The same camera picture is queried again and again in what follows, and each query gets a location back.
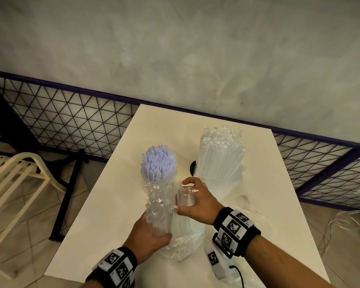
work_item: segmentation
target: person's right arm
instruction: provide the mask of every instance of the person's right arm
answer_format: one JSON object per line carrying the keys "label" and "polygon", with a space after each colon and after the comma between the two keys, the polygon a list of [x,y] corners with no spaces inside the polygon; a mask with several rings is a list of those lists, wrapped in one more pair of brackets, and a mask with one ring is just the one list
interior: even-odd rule
{"label": "person's right arm", "polygon": [[[195,184],[196,202],[193,206],[178,206],[179,215],[213,225],[224,206],[209,192],[207,186],[195,177],[184,185]],[[244,258],[267,288],[334,288],[314,271],[258,235],[248,245]]]}

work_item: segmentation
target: white chair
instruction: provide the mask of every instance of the white chair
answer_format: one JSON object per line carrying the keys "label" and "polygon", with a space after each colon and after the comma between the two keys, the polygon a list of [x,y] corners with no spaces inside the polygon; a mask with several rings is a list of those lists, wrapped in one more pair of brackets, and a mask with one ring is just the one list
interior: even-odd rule
{"label": "white chair", "polygon": [[[25,158],[31,158],[34,160],[34,162],[25,161]],[[13,218],[8,227],[2,232],[0,235],[0,243],[13,229],[15,224],[27,211],[32,202],[34,202],[34,200],[48,184],[52,184],[62,192],[65,192],[66,190],[66,188],[58,181],[56,181],[56,179],[52,176],[43,159],[39,155],[31,152],[23,152],[14,155],[13,157],[5,157],[0,155],[0,207],[6,202],[10,195],[27,176],[41,178],[44,179],[44,181],[36,190],[36,192],[34,192],[28,202],[25,203],[24,207],[19,211],[19,213]],[[8,279],[15,277],[15,272],[5,269],[1,263],[0,273]]]}

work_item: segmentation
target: person's left hand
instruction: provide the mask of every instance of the person's left hand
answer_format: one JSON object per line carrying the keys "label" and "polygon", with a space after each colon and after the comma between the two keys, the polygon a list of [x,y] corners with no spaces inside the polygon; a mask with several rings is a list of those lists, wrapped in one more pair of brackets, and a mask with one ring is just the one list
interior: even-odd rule
{"label": "person's left hand", "polygon": [[123,244],[123,247],[129,248],[135,254],[138,265],[148,260],[154,252],[168,245],[172,238],[171,233],[154,237],[143,215],[135,222],[129,237]]}

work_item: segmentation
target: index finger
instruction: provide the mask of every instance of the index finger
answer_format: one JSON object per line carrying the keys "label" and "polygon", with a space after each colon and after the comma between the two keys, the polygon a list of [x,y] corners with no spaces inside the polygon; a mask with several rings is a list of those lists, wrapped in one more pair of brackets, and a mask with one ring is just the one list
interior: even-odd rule
{"label": "index finger", "polygon": [[197,177],[188,177],[182,182],[183,185],[195,184],[196,187],[202,187],[203,182]]}

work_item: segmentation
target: hand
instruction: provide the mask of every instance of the hand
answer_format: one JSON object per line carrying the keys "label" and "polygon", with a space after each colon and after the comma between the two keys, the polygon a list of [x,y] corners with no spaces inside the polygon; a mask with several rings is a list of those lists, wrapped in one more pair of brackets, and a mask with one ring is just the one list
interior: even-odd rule
{"label": "hand", "polygon": [[193,183],[193,188],[197,189],[196,201],[193,206],[178,206],[177,214],[190,217],[198,222],[213,225],[217,215],[224,206],[209,192],[205,183],[199,178],[189,177],[183,185]]}
{"label": "hand", "polygon": [[135,254],[138,265],[148,260],[154,252],[168,245],[172,238],[171,233],[154,237],[143,215],[135,222],[129,237],[123,244],[123,247],[129,248]]}

